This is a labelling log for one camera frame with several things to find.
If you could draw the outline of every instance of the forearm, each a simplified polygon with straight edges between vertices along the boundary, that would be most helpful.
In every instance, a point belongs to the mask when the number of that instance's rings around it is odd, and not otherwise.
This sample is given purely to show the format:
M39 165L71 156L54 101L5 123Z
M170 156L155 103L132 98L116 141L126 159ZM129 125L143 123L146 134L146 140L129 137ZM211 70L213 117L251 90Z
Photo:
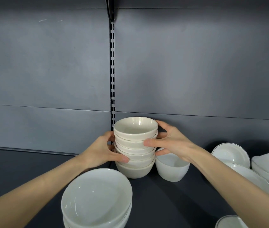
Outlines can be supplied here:
M66 184L83 170L77 158L19 186L0 197L0 227L22 228Z
M200 147L190 159L248 227L269 227L268 194Z

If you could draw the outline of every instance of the person's right arm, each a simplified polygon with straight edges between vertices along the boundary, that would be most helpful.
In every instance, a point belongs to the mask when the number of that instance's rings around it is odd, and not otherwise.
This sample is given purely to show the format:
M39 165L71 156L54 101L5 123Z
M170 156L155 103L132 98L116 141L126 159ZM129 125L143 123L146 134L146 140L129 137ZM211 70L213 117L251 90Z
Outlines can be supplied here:
M171 152L192 163L248 227L269 227L269 194L192 143L176 127L157 122L167 132L159 133L159 139L144 141L145 146L165 148L156 152L156 155Z

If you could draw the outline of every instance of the person's left hand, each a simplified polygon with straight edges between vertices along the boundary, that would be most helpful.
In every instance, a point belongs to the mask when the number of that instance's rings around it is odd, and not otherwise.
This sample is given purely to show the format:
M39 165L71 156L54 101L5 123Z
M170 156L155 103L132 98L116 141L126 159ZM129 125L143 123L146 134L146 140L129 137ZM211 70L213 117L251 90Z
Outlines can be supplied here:
M84 169L97 167L108 161L129 162L128 157L112 152L114 145L108 145L108 141L114 142L113 131L107 131L98 137L91 146L76 157L83 164Z

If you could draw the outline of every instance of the hand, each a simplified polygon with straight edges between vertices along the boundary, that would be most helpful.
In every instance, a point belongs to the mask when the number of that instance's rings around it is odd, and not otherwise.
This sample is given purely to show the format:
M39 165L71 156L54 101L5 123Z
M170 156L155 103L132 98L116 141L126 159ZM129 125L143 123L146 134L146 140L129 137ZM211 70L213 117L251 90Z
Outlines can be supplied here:
M190 153L195 149L202 149L186 138L176 127L166 122L158 120L156 120L156 122L167 132L159 133L157 139L147 139L144 141L145 146L164 148L163 150L157 151L156 155L174 153L179 158L191 162L189 158Z
M108 161L129 162L128 157L112 152L114 145L108 145L108 141L114 142L113 131L107 131L98 137L91 146L76 157L80 163L83 163L84 169L97 167Z

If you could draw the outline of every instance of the person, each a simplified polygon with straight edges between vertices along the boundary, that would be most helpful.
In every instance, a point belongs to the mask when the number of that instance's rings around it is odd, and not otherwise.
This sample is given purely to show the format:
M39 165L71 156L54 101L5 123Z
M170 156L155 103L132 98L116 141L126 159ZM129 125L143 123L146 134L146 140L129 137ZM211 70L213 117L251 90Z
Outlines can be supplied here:
M197 167L248 227L269 227L269 195L229 168L209 152L195 145L176 127L157 121L166 132L145 146L162 147L156 155L174 153ZM0 197L0 227L22 228L66 184L83 171L107 161L128 162L128 158L111 150L112 131L100 136L83 153L36 177Z

